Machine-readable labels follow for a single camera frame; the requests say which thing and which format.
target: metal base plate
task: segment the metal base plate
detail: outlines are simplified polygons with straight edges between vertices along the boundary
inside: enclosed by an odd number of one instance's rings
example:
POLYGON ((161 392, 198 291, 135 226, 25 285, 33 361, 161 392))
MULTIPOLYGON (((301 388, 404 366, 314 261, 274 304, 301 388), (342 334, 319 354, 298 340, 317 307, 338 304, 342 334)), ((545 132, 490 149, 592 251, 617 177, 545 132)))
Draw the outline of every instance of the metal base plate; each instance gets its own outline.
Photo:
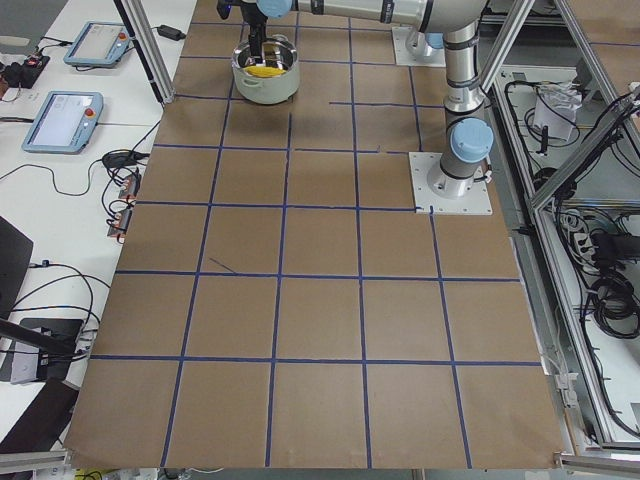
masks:
POLYGON ((405 42, 411 32, 412 27, 393 27, 393 48, 396 52, 396 65, 405 65, 409 67, 444 67, 444 49, 436 50, 431 57, 416 58, 407 47, 405 42))
MULTIPOLYGON (((493 210, 485 182, 474 183, 471 190, 457 200, 443 198, 431 190, 427 174, 440 161, 441 156, 441 153, 433 152, 409 153, 416 213, 430 213, 433 210, 437 215, 491 215, 493 210)), ((480 168, 478 171, 478 176, 482 175, 480 168)))

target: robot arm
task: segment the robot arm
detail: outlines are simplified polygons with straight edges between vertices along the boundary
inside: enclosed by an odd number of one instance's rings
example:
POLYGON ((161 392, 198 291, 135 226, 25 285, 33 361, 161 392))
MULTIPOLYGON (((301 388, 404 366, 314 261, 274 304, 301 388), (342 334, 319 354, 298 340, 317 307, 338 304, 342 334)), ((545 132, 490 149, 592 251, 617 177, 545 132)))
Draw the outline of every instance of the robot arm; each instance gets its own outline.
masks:
POLYGON ((242 9, 251 27, 251 56, 257 63, 267 17, 280 18, 291 10, 401 23, 420 34, 444 33, 448 142, 440 163, 429 173, 429 182, 445 198, 467 192, 493 144, 493 133, 480 118, 485 97, 476 64, 478 19, 486 0, 219 0, 218 12, 225 18, 233 5, 242 9))

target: white desk surface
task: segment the white desk surface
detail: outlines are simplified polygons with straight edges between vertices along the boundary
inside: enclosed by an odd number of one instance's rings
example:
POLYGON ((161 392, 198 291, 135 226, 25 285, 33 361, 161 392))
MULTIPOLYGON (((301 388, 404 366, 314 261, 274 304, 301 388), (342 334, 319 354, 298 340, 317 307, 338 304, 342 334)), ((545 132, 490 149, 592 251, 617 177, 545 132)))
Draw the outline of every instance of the white desk surface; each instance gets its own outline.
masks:
MULTIPOLYGON (((167 24, 186 32, 189 27, 195 0, 161 2, 143 1, 149 24, 154 27, 167 24)), ((47 36, 73 41, 87 21, 120 22, 120 17, 110 1, 69 0, 55 20, 47 36)), ((171 77, 178 66, 184 41, 175 42, 155 35, 165 65, 171 77)), ((40 45, 52 44, 43 40, 40 45)), ((0 116, 25 116, 33 118, 38 113, 47 93, 51 90, 97 91, 105 100, 101 123, 118 125, 153 125, 162 115, 162 107, 155 100, 149 81, 135 50, 128 52, 114 68, 78 72, 63 62, 67 47, 51 47, 45 50, 51 57, 42 75, 30 90, 22 90, 13 103, 0 103, 0 116)), ((17 91, 11 89, 7 98, 17 91)))
MULTIPOLYGON (((144 0, 151 26, 171 25, 187 31, 193 15, 195 0, 144 0)), ((105 0, 69 0, 55 20, 47 36, 73 40, 87 21, 120 21, 112 2, 105 0)), ((174 75, 184 42, 158 38, 158 45, 171 76, 174 75)), ((76 72, 64 64, 66 48, 47 49, 51 61, 38 79, 35 88, 23 90, 14 103, 1 103, 0 116, 33 118, 46 94, 51 90, 98 91, 103 94, 105 108, 87 147, 78 155, 51 155, 26 153, 20 149, 29 129, 28 124, 0 124, 2 161, 0 176, 25 163, 44 165, 55 171, 58 188, 63 191, 83 191, 87 185, 87 168, 94 160, 110 150, 131 148, 142 138, 162 115, 144 74, 137 53, 132 51, 120 65, 109 70, 76 72)), ((11 89, 8 98, 16 93, 11 89)), ((143 142, 138 151, 149 152, 155 132, 143 142)), ((121 246, 107 238, 106 214, 100 197, 108 181, 101 165, 92 169, 92 186, 82 197, 57 194, 52 186, 51 174, 45 170, 24 168, 0 181, 0 215, 34 242, 32 261, 48 259, 55 263, 72 265, 87 275, 110 282, 120 255, 121 246)), ((111 186, 107 200, 117 196, 111 186)), ((69 275, 61 268, 30 269, 22 286, 21 295, 47 281, 69 275)), ((95 299, 93 311, 100 316, 107 298, 106 288, 92 283, 95 299)), ((51 304, 86 307, 89 294, 80 279, 69 279, 48 287, 26 300, 21 307, 51 304)), ((83 312, 50 310, 14 313, 10 319, 24 317, 83 318, 83 312)), ((0 348, 6 347, 0 341, 0 348)), ((67 379, 80 385, 86 365, 73 363, 67 379)), ((0 383, 0 439, 4 438, 42 384, 15 386, 0 383)))

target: black laptop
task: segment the black laptop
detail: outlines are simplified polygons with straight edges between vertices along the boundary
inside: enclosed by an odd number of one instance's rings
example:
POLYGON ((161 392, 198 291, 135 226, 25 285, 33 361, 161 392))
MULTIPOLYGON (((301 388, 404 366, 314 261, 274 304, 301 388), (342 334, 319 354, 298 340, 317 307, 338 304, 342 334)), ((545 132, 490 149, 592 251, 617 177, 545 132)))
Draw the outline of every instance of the black laptop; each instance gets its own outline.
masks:
POLYGON ((18 298, 33 242, 0 217, 0 318, 8 318, 18 298))

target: pot handle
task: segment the pot handle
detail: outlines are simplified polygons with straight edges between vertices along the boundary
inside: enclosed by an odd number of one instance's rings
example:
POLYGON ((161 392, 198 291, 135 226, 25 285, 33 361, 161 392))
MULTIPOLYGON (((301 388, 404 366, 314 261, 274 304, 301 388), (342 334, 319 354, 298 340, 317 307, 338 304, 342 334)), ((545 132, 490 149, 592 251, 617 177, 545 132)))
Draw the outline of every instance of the pot handle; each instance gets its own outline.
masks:
POLYGON ((244 85, 247 88, 258 88, 262 86, 262 82, 256 82, 255 80, 249 80, 247 78, 243 78, 242 85, 244 85))

